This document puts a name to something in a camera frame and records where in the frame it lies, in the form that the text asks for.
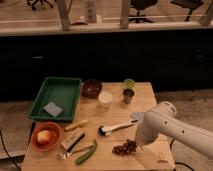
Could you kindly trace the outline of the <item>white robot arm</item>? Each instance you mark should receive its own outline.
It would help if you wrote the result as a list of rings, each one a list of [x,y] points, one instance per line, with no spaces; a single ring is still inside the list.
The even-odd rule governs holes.
[[[159,134],[169,136],[213,159],[213,132],[175,118],[176,107],[163,101],[140,116],[135,138],[140,145],[153,143]]]

